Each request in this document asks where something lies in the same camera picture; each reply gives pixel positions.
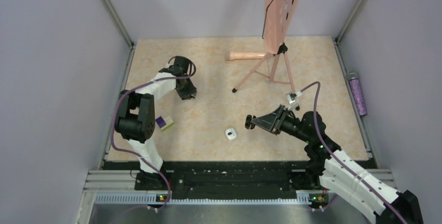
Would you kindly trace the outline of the black earbud charging case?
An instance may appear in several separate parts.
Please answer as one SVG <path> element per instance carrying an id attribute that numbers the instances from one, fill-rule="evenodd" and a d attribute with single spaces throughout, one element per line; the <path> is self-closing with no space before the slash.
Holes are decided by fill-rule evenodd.
<path id="1" fill-rule="evenodd" d="M 255 128 L 255 124 L 252 122 L 253 119 L 255 119 L 255 115 L 247 115 L 244 123 L 244 127 L 248 130 L 252 130 Z"/>

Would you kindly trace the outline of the white earbud charging case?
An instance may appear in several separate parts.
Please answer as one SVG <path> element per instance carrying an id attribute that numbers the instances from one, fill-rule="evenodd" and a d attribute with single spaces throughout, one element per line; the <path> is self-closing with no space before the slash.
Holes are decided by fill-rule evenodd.
<path id="1" fill-rule="evenodd" d="M 237 139 L 238 135 L 234 128 L 228 128 L 225 130 L 225 136 L 228 140 L 233 141 Z"/>

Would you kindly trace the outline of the pink music stand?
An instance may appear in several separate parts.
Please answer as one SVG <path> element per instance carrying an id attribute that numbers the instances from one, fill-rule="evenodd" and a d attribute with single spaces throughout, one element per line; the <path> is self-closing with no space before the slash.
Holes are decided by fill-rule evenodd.
<path id="1" fill-rule="evenodd" d="M 290 93 L 295 93 L 293 75 L 288 58 L 288 47 L 285 44 L 285 38 L 290 23 L 296 12 L 299 0 L 264 0 L 264 22 L 262 28 L 262 39 L 266 54 L 246 54 L 229 52 L 226 56 L 227 60 L 241 59 L 259 59 L 260 61 L 245 75 L 240 82 L 232 89 L 236 93 L 239 88 L 256 73 L 268 79 L 270 83 L 278 83 L 289 85 Z M 279 57 L 284 57 L 288 81 L 276 81 L 276 68 L 279 63 Z"/>

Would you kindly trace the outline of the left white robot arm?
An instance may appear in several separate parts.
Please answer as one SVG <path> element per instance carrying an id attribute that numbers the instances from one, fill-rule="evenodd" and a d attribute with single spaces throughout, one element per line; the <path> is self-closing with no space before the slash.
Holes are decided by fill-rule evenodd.
<path id="1" fill-rule="evenodd" d="M 140 172 L 137 180 L 148 189 L 168 187 L 164 160 L 152 139 L 155 125 L 155 103 L 167 93 L 176 91 L 181 100 L 194 99 L 197 89 L 191 81 L 196 73 L 195 64 L 183 56 L 172 57 L 149 82 L 120 93 L 113 113 L 113 131 L 128 141 L 130 154 L 137 156 Z"/>

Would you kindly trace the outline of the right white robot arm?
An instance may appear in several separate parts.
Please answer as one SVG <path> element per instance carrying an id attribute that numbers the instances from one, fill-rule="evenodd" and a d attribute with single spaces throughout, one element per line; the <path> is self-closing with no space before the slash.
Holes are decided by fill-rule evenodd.
<path id="1" fill-rule="evenodd" d="M 326 124 L 318 112 L 307 111 L 297 118 L 292 110 L 280 105 L 264 116 L 247 115 L 244 125 L 274 135 L 283 132 L 305 142 L 309 158 L 305 168 L 307 185 L 333 191 L 370 223 L 423 223 L 416 195 L 385 184 L 350 158 L 325 133 Z"/>

